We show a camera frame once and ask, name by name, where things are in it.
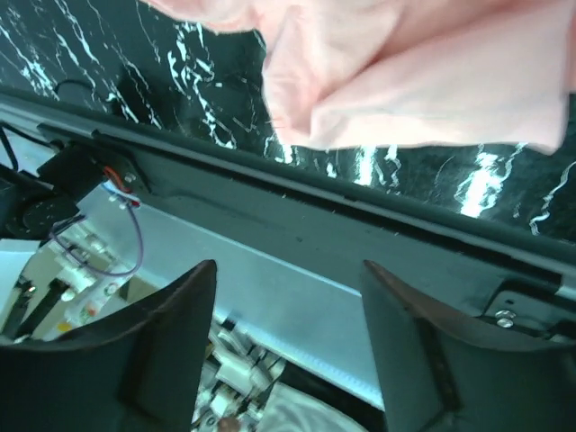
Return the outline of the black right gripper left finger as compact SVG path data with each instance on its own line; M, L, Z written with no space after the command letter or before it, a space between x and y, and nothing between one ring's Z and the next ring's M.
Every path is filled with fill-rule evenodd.
M3 431L187 431L217 265L51 341L1 347Z

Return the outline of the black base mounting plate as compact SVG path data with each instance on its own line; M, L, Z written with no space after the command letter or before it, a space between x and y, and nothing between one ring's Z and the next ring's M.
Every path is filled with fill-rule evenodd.
M240 157L159 148L98 130L42 124L134 175L144 203L315 275L352 285L373 260L422 292L472 315L542 318L560 308L564 260L552 246L423 203Z

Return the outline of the pink t shirt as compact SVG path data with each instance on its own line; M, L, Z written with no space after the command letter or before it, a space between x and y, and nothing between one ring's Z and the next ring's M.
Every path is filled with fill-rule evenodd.
M156 1L217 33L258 31L278 139L310 149L563 142L572 1Z

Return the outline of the aluminium frame rail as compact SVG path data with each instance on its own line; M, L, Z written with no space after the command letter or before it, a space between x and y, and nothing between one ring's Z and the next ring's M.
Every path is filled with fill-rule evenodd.
M214 181L192 177L196 169L212 170L478 243L500 258L529 263L561 292L575 292L573 162L545 161L520 146L296 150L286 159L277 145L264 145L261 154L224 148L8 87L1 105L12 122L28 122L51 140L86 144L138 194L216 190Z

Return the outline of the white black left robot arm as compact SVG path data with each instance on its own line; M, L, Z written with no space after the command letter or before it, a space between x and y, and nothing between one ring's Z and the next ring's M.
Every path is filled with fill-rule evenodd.
M64 148L37 169L1 168L1 237L43 240L79 214L78 204L104 180L102 168L79 146Z

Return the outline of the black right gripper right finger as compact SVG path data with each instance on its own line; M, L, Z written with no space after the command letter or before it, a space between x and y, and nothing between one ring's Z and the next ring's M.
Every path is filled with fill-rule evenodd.
M361 288L390 431L573 431L575 344L471 317L372 260Z

